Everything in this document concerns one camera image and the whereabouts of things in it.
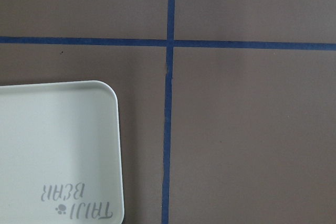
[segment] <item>plastic tray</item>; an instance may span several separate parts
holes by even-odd
[[[100,81],[0,87],[0,223],[120,224],[118,103]]]

